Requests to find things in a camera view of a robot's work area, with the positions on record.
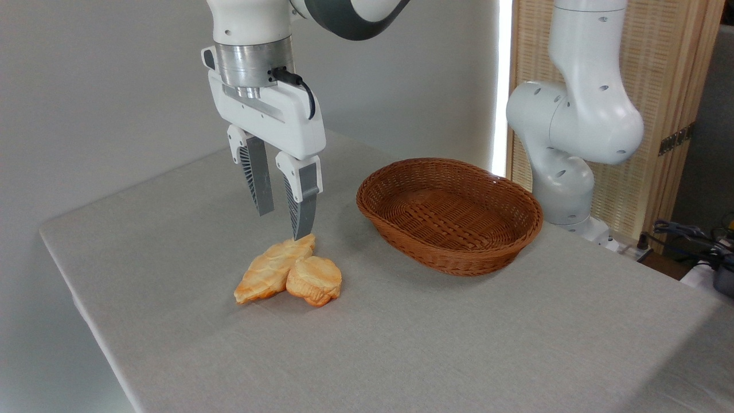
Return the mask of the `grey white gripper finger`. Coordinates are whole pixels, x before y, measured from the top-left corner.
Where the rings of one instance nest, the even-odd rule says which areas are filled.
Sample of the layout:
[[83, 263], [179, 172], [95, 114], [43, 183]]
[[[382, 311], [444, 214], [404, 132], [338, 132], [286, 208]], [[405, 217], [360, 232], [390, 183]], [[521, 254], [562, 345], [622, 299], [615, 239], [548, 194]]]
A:
[[232, 159], [244, 172], [259, 215], [272, 212], [274, 200], [266, 144], [262, 139], [233, 124], [228, 127], [227, 136]]
[[299, 160], [281, 151], [276, 164], [284, 175], [293, 239], [300, 240], [314, 227], [317, 197], [323, 191], [322, 163], [319, 156]]

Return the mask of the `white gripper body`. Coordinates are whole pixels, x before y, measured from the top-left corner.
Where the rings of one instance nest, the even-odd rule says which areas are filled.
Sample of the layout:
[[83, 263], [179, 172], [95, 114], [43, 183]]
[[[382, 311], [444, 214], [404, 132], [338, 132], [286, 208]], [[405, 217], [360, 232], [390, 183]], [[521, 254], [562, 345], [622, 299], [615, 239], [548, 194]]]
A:
[[216, 57], [213, 47], [202, 50], [202, 62], [209, 70], [213, 102], [223, 120], [300, 160], [325, 149], [325, 128], [319, 103], [311, 105], [307, 91], [276, 81], [266, 87], [257, 87], [257, 93], [247, 92], [246, 87], [231, 86], [223, 81], [215, 68]]

